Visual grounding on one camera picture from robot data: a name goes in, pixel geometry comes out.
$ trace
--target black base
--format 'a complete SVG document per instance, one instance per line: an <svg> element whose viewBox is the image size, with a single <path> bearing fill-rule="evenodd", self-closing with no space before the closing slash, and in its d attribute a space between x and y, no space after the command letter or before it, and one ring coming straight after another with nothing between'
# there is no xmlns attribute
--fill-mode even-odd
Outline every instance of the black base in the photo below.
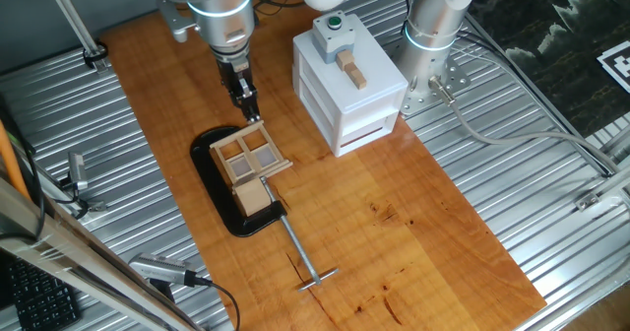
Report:
<svg viewBox="0 0 630 331"><path fill-rule="evenodd" d="M238 209L231 190L210 155L210 145L239 130L238 127L219 127L201 134L190 147L190 157L227 230L234 236L246 237L279 220L286 215L286 210L280 201L273 202L251 217L243 216Z"/></svg>

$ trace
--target white box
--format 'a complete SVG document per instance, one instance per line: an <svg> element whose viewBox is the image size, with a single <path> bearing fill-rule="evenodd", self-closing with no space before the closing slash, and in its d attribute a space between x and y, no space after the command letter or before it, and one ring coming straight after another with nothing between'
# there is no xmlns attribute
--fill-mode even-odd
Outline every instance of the white box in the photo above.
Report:
<svg viewBox="0 0 630 331"><path fill-rule="evenodd" d="M354 64L367 86L358 90L336 62L326 64L313 31L293 39L293 88L339 157L392 132L408 82L356 15Z"/></svg>

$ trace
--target metal rod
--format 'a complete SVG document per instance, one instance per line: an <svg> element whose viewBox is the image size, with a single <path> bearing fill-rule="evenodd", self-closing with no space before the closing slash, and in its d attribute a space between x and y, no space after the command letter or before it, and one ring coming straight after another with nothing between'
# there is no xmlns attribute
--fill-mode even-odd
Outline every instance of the metal rod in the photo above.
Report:
<svg viewBox="0 0 630 331"><path fill-rule="evenodd" d="M81 17L79 17L79 14L77 13L77 10L73 6L72 1L70 0L55 0L55 1L57 2L57 5L61 9L61 12L63 12L64 16L66 16L68 23L77 34L77 37L79 38L79 41L83 45L83 48L86 49L91 56L100 54L100 50L98 49L98 46L96 45L95 41L92 39L92 36L90 35L90 32L88 32L88 29L84 25L83 21L81 21Z"/></svg>
<svg viewBox="0 0 630 331"><path fill-rule="evenodd" d="M335 268L334 270L328 272L327 274L323 275L320 279L323 281L323 280L327 279L328 277L334 275L337 272L339 272L339 268ZM304 291L306 291L307 289L309 289L309 288L311 288L313 286L315 286L315 281L313 281L313 282L307 284L306 286L300 288L299 291L300 292L304 292Z"/></svg>
<svg viewBox="0 0 630 331"><path fill-rule="evenodd" d="M293 244L295 245L295 248L297 248L297 252L299 253L299 256L302 258L302 261L304 261L304 265L306 265L306 269L308 269L308 273L311 274L311 277L313 278L313 283L315 283L318 286L321 285L322 280L317 275L317 271L315 271L315 267L313 267L311 260L308 259L308 256L306 255L306 251L304 251L304 247L302 247L302 244L299 243L299 240L297 239L297 235L295 235L293 228L288 223L288 219L286 218L286 216L281 216L280 221L283 222L286 232L288 232L288 235L291 237L291 241L293 241Z"/></svg>
<svg viewBox="0 0 630 331"><path fill-rule="evenodd" d="M260 177L260 180L263 182L263 185L265 186L265 189L267 190L267 194L269 194L269 197L272 199L272 202L275 202L276 196L274 195L274 192L267 184L267 178L263 176L263 177ZM304 265L306 266L306 269L308 269L308 273L311 274L311 278L313 278L313 283L318 286L321 285L323 278L320 279L319 276L317 275L317 271L315 271L315 267L313 267L311 260L306 255L306 251L304 250L304 247L302 247L302 244L297 239L297 235L293 231L291 224L288 223L288 219L286 218L286 215L280 216L280 221L283 222L284 228L286 229L286 232L288 232L288 236L291 238L291 241L293 241L295 248L297 248L297 252L299 253L299 256L302 258L302 261L304 261Z"/></svg>

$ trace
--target wood grain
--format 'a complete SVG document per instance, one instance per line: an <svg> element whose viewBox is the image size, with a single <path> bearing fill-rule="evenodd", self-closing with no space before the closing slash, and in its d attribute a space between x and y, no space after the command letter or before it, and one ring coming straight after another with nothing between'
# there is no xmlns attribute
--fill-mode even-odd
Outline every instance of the wood grain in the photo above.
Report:
<svg viewBox="0 0 630 331"><path fill-rule="evenodd" d="M175 42L158 14L103 38L211 275L239 302L241 329L517 326L542 297L402 119L391 135L332 155L291 86L292 38L316 16L282 10L251 39L265 126L294 163L270 184L318 271L341 269L305 293L296 288L308 272L282 225L230 235L190 160L197 135L245 125L208 46L193 33Z"/></svg>

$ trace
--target black clamp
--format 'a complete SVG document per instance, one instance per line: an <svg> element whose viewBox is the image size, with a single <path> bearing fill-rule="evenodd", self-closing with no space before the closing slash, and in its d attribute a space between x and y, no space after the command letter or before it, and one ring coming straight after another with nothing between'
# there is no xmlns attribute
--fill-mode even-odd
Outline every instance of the black clamp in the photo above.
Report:
<svg viewBox="0 0 630 331"><path fill-rule="evenodd" d="M96 45L98 45L98 47L100 48L100 54L97 55L88 55L88 50L83 49L83 60L86 62L86 65L88 65L88 67L90 67L91 69L95 67L95 62L102 60L106 58L107 55L109 55L109 49L104 42L97 40Z"/></svg>

